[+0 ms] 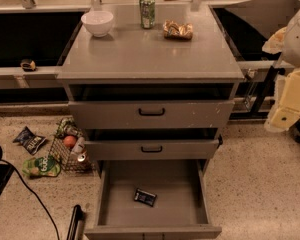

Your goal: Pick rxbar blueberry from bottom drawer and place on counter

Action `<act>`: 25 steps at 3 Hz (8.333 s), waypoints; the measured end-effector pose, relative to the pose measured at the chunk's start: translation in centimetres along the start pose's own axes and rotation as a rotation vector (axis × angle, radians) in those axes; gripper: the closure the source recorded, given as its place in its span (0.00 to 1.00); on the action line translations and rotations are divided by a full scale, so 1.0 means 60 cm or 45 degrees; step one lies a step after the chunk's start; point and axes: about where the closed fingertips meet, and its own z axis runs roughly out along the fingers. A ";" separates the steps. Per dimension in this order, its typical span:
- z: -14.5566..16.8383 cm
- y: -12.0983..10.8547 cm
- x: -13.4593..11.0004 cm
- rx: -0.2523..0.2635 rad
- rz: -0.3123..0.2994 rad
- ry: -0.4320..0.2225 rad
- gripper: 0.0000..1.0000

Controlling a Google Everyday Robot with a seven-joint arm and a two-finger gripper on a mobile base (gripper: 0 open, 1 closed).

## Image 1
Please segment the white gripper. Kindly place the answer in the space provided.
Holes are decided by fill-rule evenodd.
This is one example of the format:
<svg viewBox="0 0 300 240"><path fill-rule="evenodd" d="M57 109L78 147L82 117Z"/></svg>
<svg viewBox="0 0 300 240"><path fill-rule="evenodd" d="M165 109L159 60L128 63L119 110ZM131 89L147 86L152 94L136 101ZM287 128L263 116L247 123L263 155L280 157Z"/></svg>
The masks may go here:
<svg viewBox="0 0 300 240"><path fill-rule="evenodd" d="M276 31L263 45L262 51L269 54L281 53L284 46L286 27ZM288 131L300 119L300 68L285 78L279 106L273 105L264 123L272 133Z"/></svg>

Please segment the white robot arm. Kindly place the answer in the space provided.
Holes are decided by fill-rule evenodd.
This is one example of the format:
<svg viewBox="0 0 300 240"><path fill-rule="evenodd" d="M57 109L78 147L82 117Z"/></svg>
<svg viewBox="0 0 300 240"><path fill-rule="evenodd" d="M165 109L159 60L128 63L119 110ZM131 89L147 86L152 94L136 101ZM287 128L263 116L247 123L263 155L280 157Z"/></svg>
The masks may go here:
<svg viewBox="0 0 300 240"><path fill-rule="evenodd" d="M286 27L279 29L263 45L269 54L280 53L275 66L282 62L294 69L287 76L278 76L275 81L274 98L264 127L270 132L287 131L300 119L300 10Z"/></svg>

